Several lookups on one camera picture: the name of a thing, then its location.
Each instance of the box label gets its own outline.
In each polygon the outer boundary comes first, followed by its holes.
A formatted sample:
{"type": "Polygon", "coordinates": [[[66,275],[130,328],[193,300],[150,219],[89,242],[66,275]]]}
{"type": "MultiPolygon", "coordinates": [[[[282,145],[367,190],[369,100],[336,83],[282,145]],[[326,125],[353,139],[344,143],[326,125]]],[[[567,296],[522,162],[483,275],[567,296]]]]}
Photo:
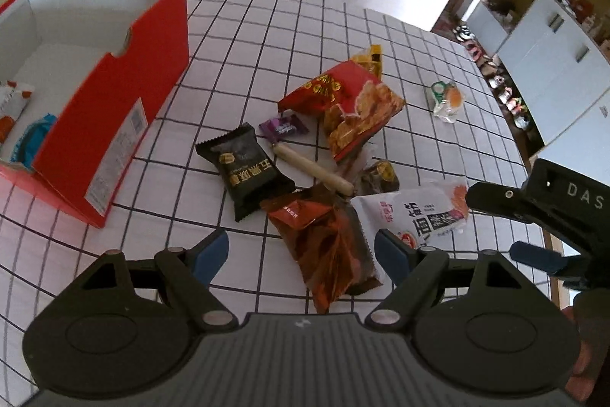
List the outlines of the box label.
{"type": "Polygon", "coordinates": [[[85,200],[100,215],[106,214],[112,194],[147,126],[144,106],[138,98],[112,139],[85,194],[85,200]]]}

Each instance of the purple candy wrapper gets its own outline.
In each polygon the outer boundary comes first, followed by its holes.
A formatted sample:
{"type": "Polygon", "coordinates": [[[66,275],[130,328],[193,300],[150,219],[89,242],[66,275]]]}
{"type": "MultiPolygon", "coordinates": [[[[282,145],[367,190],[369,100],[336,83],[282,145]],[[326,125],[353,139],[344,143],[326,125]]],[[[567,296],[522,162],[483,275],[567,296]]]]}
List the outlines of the purple candy wrapper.
{"type": "Polygon", "coordinates": [[[304,135],[309,133],[309,129],[296,114],[268,119],[258,127],[272,144],[293,134],[304,135]]]}

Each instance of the red box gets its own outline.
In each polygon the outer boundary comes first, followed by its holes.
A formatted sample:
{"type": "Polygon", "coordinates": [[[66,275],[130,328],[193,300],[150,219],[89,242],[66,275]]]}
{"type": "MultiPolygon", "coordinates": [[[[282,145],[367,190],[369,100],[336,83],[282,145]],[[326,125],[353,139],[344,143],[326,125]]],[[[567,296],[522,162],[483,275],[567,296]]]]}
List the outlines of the red box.
{"type": "Polygon", "coordinates": [[[9,0],[0,80],[34,85],[0,148],[0,174],[96,227],[188,64],[186,0],[9,0]],[[8,159],[32,122],[57,122],[32,170],[8,159]]]}

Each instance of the red snack package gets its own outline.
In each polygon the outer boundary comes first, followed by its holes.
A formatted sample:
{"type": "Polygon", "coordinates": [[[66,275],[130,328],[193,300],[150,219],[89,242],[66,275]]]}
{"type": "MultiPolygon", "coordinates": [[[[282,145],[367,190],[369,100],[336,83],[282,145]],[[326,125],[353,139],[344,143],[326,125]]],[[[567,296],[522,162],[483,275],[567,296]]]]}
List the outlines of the red snack package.
{"type": "Polygon", "coordinates": [[[381,285],[355,209],[321,183],[260,206],[297,261],[318,313],[344,293],[381,285]]]}
{"type": "Polygon", "coordinates": [[[324,115],[332,156],[340,162],[358,152],[404,105],[405,100],[379,78],[345,61],[286,95],[278,102],[278,111],[324,115]]]}

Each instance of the white grid tablecloth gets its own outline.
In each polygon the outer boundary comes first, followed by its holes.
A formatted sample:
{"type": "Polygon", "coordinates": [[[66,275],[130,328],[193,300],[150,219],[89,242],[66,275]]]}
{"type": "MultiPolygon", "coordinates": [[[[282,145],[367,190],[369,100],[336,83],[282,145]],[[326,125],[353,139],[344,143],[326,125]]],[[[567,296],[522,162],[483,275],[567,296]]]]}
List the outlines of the white grid tablecloth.
{"type": "MultiPolygon", "coordinates": [[[[211,291],[242,319],[247,312],[315,312],[297,264],[262,212],[234,221],[233,202],[216,169],[194,144],[277,114],[276,102],[337,62],[380,43],[383,81],[406,108],[371,141],[390,160],[402,187],[466,175],[517,186],[527,174],[490,89],[460,45],[376,11],[335,0],[187,0],[191,62],[136,153],[106,227],[87,226],[0,180],[0,407],[19,405],[35,387],[21,354],[24,330],[95,257],[120,248],[148,259],[167,246],[190,248],[217,226],[230,254],[211,291]],[[431,114],[427,87],[453,79],[466,96],[454,125],[431,114]]],[[[334,165],[317,124],[291,147],[334,165]]],[[[273,157],[263,138],[259,143],[273,157]]],[[[312,178],[282,161],[299,187],[312,178]]],[[[473,215],[462,233],[431,240],[452,257],[486,248],[506,253],[515,240],[542,246],[542,232],[506,219],[473,215]]],[[[544,273],[521,267],[547,296],[544,273]]],[[[344,298],[332,312],[361,317],[389,285],[344,298]]],[[[465,289],[448,290],[450,298],[465,289]]],[[[150,291],[142,296],[155,298],[150,291]]]]}

